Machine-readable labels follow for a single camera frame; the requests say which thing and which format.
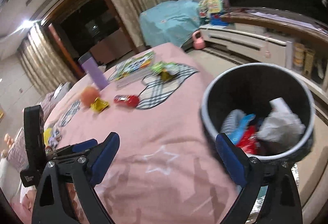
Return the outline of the pink kettlebell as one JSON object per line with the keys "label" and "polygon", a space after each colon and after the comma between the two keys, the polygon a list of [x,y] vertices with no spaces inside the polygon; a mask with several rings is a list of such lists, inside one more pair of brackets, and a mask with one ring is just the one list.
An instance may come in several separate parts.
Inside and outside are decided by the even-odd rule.
{"label": "pink kettlebell", "polygon": [[201,31],[197,30],[192,34],[193,46],[196,50],[202,50],[206,47],[206,43],[202,37]]}

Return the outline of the blue plastic wrapper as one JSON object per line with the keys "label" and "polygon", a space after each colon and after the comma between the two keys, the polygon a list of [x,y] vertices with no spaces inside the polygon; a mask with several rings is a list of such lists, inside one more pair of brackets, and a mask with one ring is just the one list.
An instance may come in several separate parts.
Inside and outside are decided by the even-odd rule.
{"label": "blue plastic wrapper", "polygon": [[246,115],[241,120],[239,127],[232,134],[228,135],[229,139],[234,145],[237,145],[237,143],[240,141],[250,122],[255,119],[255,116],[255,114]]}

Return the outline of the crumpled white paper trash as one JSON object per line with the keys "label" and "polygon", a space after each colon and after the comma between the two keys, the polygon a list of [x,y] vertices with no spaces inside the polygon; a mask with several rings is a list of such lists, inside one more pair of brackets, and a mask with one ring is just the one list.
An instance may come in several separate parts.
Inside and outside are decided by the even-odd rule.
{"label": "crumpled white paper trash", "polygon": [[305,131],[305,125],[283,98],[270,101],[271,112],[264,119],[256,139],[267,155],[283,153],[294,147]]}

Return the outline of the white TV cabinet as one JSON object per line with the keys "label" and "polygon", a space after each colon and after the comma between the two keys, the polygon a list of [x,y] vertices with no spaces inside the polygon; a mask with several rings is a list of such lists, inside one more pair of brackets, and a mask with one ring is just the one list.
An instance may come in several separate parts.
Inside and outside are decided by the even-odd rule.
{"label": "white TV cabinet", "polygon": [[290,36],[268,32],[243,23],[200,26],[203,39],[221,50],[253,61],[272,63],[292,70],[310,90],[327,102],[327,68],[316,52]]}

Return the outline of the pink blanket table cover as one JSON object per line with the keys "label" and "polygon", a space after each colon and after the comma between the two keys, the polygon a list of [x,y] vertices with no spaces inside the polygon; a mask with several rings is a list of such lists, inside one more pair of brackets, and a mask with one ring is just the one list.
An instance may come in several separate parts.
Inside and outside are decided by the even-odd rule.
{"label": "pink blanket table cover", "polygon": [[[120,148],[95,190],[115,223],[220,223],[233,205],[236,186],[215,158],[202,127],[200,107],[212,76],[171,43],[154,48],[157,61],[179,65],[181,77],[159,86],[153,77],[117,89],[110,83],[101,97],[102,113],[79,104],[91,84],[78,81],[49,114],[46,127],[59,129],[59,147],[120,136]],[[135,95],[136,108],[114,103]]]}

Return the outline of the green snack wrapper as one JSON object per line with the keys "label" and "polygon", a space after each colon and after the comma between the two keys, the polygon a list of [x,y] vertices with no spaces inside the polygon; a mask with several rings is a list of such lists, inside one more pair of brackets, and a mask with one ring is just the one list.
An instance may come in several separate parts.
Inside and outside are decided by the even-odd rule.
{"label": "green snack wrapper", "polygon": [[179,73],[179,67],[174,62],[158,62],[151,66],[151,71],[164,82],[170,81]]}

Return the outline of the stack of children books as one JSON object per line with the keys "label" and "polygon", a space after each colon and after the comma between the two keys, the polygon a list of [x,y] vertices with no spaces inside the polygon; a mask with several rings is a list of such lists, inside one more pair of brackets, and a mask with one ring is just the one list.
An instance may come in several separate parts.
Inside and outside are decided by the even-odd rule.
{"label": "stack of children books", "polygon": [[131,57],[116,65],[115,71],[108,78],[108,82],[114,82],[117,89],[123,88],[144,77],[152,74],[151,67],[155,64],[154,51],[146,52],[140,57]]}

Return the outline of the teal cloth covered furniture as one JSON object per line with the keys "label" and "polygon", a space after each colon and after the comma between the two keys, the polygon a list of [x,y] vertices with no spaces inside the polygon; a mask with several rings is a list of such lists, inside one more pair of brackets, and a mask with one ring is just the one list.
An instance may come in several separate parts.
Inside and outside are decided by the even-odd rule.
{"label": "teal cloth covered furniture", "polygon": [[172,43],[181,47],[198,30],[198,3],[193,0],[166,1],[139,16],[142,37],[147,46]]}

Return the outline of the purple cylindrical bottle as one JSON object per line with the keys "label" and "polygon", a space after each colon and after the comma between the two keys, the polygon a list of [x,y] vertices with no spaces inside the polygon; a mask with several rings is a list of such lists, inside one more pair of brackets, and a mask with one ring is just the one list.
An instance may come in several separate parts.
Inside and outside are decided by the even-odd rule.
{"label": "purple cylindrical bottle", "polygon": [[97,62],[94,60],[90,52],[85,53],[78,60],[84,71],[89,74],[94,84],[101,91],[109,84],[103,72],[98,68]]}

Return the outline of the white pleated paper cup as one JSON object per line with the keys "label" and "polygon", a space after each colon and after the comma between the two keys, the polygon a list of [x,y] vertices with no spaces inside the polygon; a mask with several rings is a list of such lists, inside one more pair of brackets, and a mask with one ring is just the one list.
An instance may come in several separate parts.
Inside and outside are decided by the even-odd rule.
{"label": "white pleated paper cup", "polygon": [[220,132],[226,135],[232,134],[245,116],[246,114],[242,110],[231,111],[223,121]]}

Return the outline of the red Skittles candy tube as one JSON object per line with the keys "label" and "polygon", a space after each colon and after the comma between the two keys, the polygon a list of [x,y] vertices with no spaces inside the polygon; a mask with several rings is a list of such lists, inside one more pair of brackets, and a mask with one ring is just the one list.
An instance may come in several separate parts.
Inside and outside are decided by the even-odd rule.
{"label": "red Skittles candy tube", "polygon": [[140,103],[140,99],[135,95],[117,95],[114,98],[114,103],[120,106],[136,108]]}

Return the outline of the colourful toy play set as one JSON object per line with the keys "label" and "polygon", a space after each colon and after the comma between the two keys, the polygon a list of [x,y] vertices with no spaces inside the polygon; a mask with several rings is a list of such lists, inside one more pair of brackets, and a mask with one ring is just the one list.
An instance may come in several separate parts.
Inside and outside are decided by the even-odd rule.
{"label": "colourful toy play set", "polygon": [[229,9],[228,0],[202,0],[198,3],[198,15],[202,25],[227,26],[221,19]]}

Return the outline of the orange peach fruit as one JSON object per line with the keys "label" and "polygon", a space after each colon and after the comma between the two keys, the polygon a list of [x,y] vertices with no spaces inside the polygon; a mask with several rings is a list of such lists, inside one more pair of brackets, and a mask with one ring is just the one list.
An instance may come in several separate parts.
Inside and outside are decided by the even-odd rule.
{"label": "orange peach fruit", "polygon": [[95,102],[96,98],[99,97],[99,90],[93,86],[87,86],[80,93],[80,100],[84,107],[90,107]]}

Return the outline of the yellow snack wrapper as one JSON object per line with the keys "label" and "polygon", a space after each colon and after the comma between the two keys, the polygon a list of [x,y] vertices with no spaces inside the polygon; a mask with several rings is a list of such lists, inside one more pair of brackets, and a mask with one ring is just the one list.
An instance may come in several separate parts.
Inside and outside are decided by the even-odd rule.
{"label": "yellow snack wrapper", "polygon": [[109,108],[109,103],[97,97],[95,101],[90,105],[90,108],[94,110],[96,113],[101,113],[105,109]]}

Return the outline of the red snack bag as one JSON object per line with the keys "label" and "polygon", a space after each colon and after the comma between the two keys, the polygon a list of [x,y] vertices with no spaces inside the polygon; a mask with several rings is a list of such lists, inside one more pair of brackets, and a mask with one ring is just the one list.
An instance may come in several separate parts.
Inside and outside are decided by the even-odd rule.
{"label": "red snack bag", "polygon": [[242,138],[236,145],[247,154],[257,154],[259,150],[259,144],[256,139],[256,127],[251,125],[244,132]]}

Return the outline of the black round trash bin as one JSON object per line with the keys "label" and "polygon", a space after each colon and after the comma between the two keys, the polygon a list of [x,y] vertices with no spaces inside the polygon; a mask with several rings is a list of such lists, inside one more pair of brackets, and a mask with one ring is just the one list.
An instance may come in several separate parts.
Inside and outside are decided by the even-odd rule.
{"label": "black round trash bin", "polygon": [[201,120],[207,134],[216,138],[231,111],[238,109],[267,117],[271,111],[270,101],[276,98],[282,98],[298,115],[305,131],[288,151],[258,158],[262,162],[299,162],[311,152],[314,144],[315,104],[306,84],[286,68],[269,63],[248,63],[220,74],[202,97]]}

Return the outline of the beige curtain left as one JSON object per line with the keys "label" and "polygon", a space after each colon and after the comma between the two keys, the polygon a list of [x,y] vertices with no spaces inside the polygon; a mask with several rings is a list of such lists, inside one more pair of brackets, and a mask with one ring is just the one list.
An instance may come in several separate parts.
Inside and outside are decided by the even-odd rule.
{"label": "beige curtain left", "polygon": [[77,82],[39,23],[35,23],[22,40],[17,57],[30,82],[41,95],[54,91],[60,84]]}

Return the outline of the snack packets pile at edge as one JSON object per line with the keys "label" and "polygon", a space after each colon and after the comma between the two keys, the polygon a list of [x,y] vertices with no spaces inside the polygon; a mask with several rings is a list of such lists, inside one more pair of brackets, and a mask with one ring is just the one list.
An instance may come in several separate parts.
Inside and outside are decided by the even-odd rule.
{"label": "snack packets pile at edge", "polygon": [[45,151],[46,153],[54,151],[59,141],[61,141],[61,134],[59,132],[59,129],[57,128],[48,128],[43,133],[44,138],[44,144],[45,144]]}

